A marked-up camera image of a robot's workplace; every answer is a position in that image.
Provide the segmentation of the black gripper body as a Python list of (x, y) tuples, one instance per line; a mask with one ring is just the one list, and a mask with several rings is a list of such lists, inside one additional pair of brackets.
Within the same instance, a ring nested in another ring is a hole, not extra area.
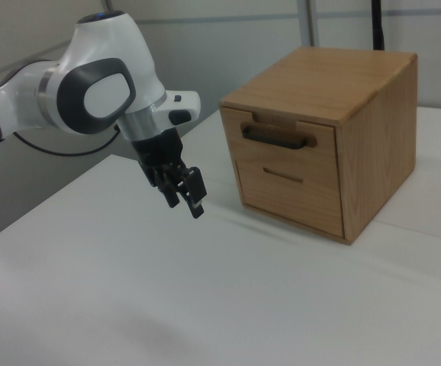
[(182, 141), (176, 129), (165, 130), (155, 137), (133, 141), (140, 167), (153, 187), (176, 186), (181, 181), (185, 163)]

